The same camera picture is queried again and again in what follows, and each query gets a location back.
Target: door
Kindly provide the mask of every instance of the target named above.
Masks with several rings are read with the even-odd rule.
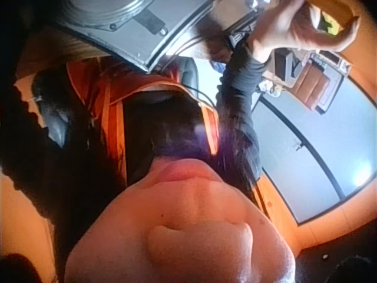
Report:
[[[314,218],[340,201],[317,160],[278,116],[258,103],[253,121],[264,171],[298,223]]]

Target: dark hair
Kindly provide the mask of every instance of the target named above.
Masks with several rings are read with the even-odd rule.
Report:
[[[335,269],[325,283],[375,283],[377,265],[368,258],[354,256],[346,258]]]

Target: fingers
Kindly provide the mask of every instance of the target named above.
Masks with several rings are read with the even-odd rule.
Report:
[[[350,24],[343,31],[337,35],[330,35],[325,32],[310,32],[308,36],[307,44],[305,49],[321,49],[326,51],[343,51],[355,40],[358,29],[360,27],[360,17],[354,17]]]
[[[304,2],[305,0],[281,0],[279,5],[282,9],[282,14],[292,19]]]

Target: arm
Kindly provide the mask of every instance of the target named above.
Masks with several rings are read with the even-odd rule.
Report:
[[[243,152],[242,155],[257,180],[262,174],[262,166],[257,136],[253,129],[251,106],[252,94],[262,78],[266,63],[255,59],[253,51],[246,42],[237,46],[221,79],[217,109],[222,133],[227,132],[224,128],[235,129],[236,137],[242,140],[243,145],[239,150]]]
[[[252,94],[270,53],[280,47],[342,51],[355,40],[360,26],[360,18],[354,17],[336,36],[318,32],[313,27],[312,20],[307,17],[311,15],[307,13],[309,8],[309,5],[304,5],[304,0],[285,0],[267,10],[258,20],[252,35],[237,47],[224,72],[223,85],[217,95],[217,109],[220,116],[220,139],[229,139],[230,136],[230,140],[221,141],[220,145],[232,149],[232,152],[224,156],[234,158],[231,163],[234,167],[239,164],[239,168],[234,169],[233,173],[237,174],[237,170],[244,171],[244,168],[252,170],[252,174],[244,174],[246,179],[255,177],[252,183],[261,175],[262,167],[250,106]]]

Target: dark sleeve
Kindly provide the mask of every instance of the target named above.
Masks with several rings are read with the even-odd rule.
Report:
[[[262,166],[251,106],[252,94],[260,82],[265,66],[266,64],[253,59],[249,48],[239,44],[226,66],[217,95],[220,132],[226,134],[226,131],[235,131],[237,137],[243,140],[240,143],[243,148],[237,149],[237,152],[246,158],[256,180],[262,174]]]

